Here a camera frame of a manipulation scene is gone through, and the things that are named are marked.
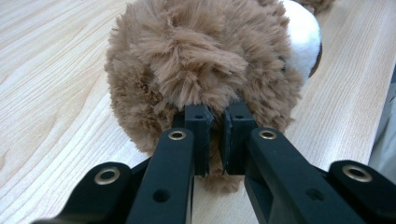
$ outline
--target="black plush ear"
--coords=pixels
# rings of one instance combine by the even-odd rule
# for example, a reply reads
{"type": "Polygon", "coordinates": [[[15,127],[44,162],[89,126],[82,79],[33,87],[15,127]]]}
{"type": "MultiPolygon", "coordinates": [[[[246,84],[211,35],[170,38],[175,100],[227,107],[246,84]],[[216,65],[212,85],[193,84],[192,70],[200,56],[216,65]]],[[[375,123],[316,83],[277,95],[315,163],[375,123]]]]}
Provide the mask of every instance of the black plush ear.
{"type": "Polygon", "coordinates": [[[309,77],[312,77],[315,74],[315,72],[317,71],[319,64],[320,64],[320,60],[321,60],[321,54],[322,54],[322,45],[320,43],[320,50],[319,50],[319,54],[317,57],[317,61],[315,62],[314,67],[311,69],[311,73],[309,74],[309,77]]]}

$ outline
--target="stuffed animal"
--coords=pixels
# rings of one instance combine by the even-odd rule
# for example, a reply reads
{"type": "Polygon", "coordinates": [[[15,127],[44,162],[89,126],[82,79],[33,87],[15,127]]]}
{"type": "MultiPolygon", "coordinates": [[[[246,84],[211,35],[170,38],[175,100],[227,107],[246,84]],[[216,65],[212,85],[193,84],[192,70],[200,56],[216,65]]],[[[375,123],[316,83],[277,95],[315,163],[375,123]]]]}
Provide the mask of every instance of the stuffed animal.
{"type": "MultiPolygon", "coordinates": [[[[332,0],[297,1],[319,12],[332,0]]],[[[285,131],[320,50],[312,13],[288,0],[135,0],[117,18],[105,69],[112,108],[151,155],[185,105],[215,115],[206,189],[238,190],[222,173],[221,114],[242,97],[258,125],[285,131]]]]}

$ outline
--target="wood grain surface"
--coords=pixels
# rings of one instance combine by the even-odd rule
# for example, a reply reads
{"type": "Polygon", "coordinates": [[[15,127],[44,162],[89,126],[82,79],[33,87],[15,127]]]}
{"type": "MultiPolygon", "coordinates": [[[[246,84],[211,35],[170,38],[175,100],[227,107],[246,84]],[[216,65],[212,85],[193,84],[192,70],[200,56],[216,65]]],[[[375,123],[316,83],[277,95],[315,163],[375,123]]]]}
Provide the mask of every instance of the wood grain surface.
{"type": "MultiPolygon", "coordinates": [[[[1,1],[0,223],[53,217],[106,161],[145,155],[110,110],[108,34],[126,1],[1,1]]],[[[339,0],[318,16],[323,56],[287,137],[307,159],[369,160],[396,55],[396,1],[339,0]]],[[[195,187],[193,223],[257,223],[243,188],[195,187]]]]}

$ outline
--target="hole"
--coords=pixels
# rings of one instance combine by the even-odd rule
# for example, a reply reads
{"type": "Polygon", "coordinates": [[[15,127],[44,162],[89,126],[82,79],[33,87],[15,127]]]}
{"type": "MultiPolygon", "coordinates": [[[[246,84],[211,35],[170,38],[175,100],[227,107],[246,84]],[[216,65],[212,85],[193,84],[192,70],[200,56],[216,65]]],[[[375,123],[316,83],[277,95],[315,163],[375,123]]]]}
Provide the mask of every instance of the hole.
{"type": "Polygon", "coordinates": [[[120,171],[117,167],[109,167],[102,169],[95,176],[95,183],[98,185],[108,185],[114,183],[120,177],[120,171]]]}
{"type": "Polygon", "coordinates": [[[181,140],[186,137],[186,134],[182,131],[174,131],[169,133],[168,137],[172,140],[181,140]]]}
{"type": "Polygon", "coordinates": [[[324,201],[324,195],[318,189],[308,189],[305,194],[312,200],[312,201],[324,201]]]}
{"type": "Polygon", "coordinates": [[[349,172],[352,173],[353,175],[358,176],[358,177],[364,177],[364,172],[362,172],[362,171],[352,169],[349,172]]]}
{"type": "Polygon", "coordinates": [[[157,189],[152,195],[152,199],[157,203],[164,203],[168,201],[170,197],[171,193],[167,189],[157,189]]]}
{"type": "Polygon", "coordinates": [[[276,139],[276,133],[273,133],[271,131],[261,131],[259,135],[261,138],[265,139],[276,139]]]}
{"type": "Polygon", "coordinates": [[[349,178],[354,179],[359,182],[364,183],[364,182],[370,182],[373,180],[372,176],[367,171],[360,168],[359,166],[345,165],[343,167],[343,172],[349,178]]]}

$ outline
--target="metal ring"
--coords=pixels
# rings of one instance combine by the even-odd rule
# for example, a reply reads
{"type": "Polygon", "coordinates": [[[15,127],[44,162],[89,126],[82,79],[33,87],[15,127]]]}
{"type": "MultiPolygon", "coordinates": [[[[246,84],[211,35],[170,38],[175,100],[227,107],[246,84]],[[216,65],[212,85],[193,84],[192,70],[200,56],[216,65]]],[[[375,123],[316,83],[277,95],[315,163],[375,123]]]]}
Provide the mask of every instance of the metal ring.
{"type": "Polygon", "coordinates": [[[359,182],[370,182],[373,180],[372,176],[359,166],[345,165],[343,167],[343,172],[349,178],[357,180],[359,182]]]}
{"type": "Polygon", "coordinates": [[[186,134],[182,131],[174,131],[169,133],[168,137],[172,140],[181,140],[186,137],[186,134]]]}
{"type": "Polygon", "coordinates": [[[276,133],[266,130],[259,132],[259,136],[261,138],[269,139],[269,140],[276,139],[276,133]]]}
{"type": "Polygon", "coordinates": [[[120,171],[117,167],[108,167],[102,169],[96,176],[95,176],[95,183],[98,185],[108,185],[114,183],[120,177],[120,171]],[[112,173],[110,178],[102,178],[102,175],[105,173],[112,173]]]}

